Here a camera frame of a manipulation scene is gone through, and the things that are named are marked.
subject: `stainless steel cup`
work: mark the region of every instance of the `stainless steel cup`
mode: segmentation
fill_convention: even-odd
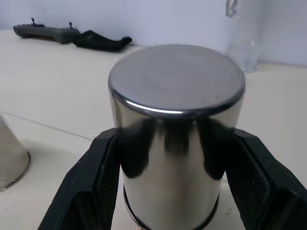
[[[218,204],[242,70],[213,50],[164,45],[123,58],[108,84],[131,216],[144,229],[204,228]]]

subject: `silver cup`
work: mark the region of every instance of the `silver cup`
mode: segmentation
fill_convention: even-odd
[[[164,45],[125,57],[108,85],[131,216],[148,230],[203,229],[217,209],[244,73],[213,50]]]

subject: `metal cylinder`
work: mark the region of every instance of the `metal cylinder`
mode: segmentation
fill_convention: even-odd
[[[213,50],[164,45],[123,58],[108,85],[131,216],[144,229],[202,229],[217,208],[244,73]]]

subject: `table surface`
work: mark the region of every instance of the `table surface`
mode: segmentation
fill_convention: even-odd
[[[91,140],[113,127],[108,74],[118,60],[139,48],[93,51],[21,39],[12,30],[0,31],[0,41],[0,113],[33,158],[24,178],[0,192],[0,229],[33,230]],[[307,187],[307,68],[261,63],[246,78],[237,127],[258,136]],[[119,186],[112,229],[132,230],[122,178]],[[226,183],[221,194],[217,216],[206,229],[243,230]]]

